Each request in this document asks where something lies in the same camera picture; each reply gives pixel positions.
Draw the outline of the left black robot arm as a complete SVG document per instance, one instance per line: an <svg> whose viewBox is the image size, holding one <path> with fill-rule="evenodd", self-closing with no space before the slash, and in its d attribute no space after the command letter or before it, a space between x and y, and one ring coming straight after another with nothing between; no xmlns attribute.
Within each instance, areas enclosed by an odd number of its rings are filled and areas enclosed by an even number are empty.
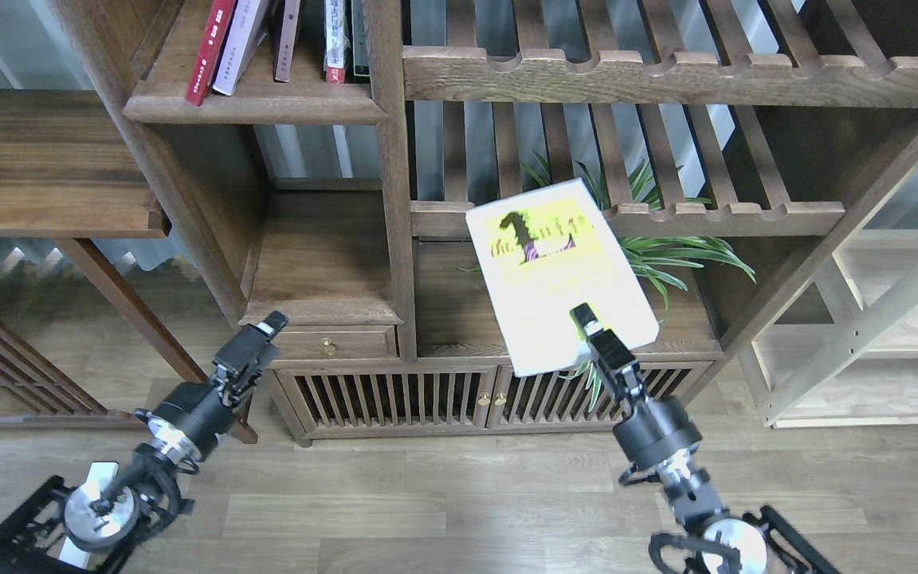
<svg viewBox="0 0 918 574"><path fill-rule="evenodd" d="M183 382L156 407L135 411L151 439L116 476L67 487L54 475L41 484L0 524L0 573L83 572L49 555L61 539L101 556L98 573L116 573L139 545L192 512L194 501L182 496L176 476L199 472L233 428L289 322L274 310L246 324L216 353L205 383Z"/></svg>

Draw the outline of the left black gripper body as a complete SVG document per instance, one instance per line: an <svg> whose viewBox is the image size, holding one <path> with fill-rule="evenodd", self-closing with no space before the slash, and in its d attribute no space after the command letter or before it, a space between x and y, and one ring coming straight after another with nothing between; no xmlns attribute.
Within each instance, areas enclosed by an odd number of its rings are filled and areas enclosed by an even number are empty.
<svg viewBox="0 0 918 574"><path fill-rule="evenodd" d="M237 373L219 366L207 383L183 382L153 410L135 410L135 417L148 426L149 446L161 457L198 464L232 429L234 411L251 396L259 377L255 366Z"/></svg>

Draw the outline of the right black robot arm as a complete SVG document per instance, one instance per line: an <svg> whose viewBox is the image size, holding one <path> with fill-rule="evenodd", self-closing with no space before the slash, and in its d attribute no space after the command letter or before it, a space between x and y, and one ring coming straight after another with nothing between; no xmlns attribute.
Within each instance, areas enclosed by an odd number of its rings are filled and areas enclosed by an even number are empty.
<svg viewBox="0 0 918 574"><path fill-rule="evenodd" d="M662 483L675 521L684 528L682 535L657 532L649 539L649 558L659 572L674 571L662 558L667 546L689 552L685 573L765 573L769 552L790 573L837 571L772 506L761 506L758 517L733 516L709 473L692 460L702 434L681 401L649 395L637 357L602 327L589 305L577 305L571 316L589 345L591 366L624 411L613 428L631 464L620 484Z"/></svg>

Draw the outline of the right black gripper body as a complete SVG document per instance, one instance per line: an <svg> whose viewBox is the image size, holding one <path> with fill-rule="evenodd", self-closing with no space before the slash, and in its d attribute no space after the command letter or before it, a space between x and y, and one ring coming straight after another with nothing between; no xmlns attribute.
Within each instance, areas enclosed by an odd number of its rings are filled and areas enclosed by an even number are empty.
<svg viewBox="0 0 918 574"><path fill-rule="evenodd" d="M696 453L702 434L681 401L651 396L637 363L622 368L602 367L602 384L624 411L613 434L630 461L627 475L652 475L677 453Z"/></svg>

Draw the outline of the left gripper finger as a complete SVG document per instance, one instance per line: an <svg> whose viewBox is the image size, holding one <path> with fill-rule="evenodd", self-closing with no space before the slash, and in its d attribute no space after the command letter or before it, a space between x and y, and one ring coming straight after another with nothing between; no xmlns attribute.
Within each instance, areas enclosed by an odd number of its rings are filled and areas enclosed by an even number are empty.
<svg viewBox="0 0 918 574"><path fill-rule="evenodd" d="M273 339L290 320L273 310L259 324L244 324L240 331L220 348L212 363L212 380L255 380L276 359L278 348Z"/></svg>

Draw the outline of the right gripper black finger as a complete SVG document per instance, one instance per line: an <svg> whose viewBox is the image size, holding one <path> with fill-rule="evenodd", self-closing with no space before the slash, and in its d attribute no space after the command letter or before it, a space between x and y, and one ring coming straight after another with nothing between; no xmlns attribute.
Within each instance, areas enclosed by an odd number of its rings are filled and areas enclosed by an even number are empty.
<svg viewBox="0 0 918 574"><path fill-rule="evenodd" d="M571 317L582 331L590 349L591 363L602 378L609 383L633 383L637 357L612 330L602 327L594 310L588 304L576 305L571 310Z"/></svg>

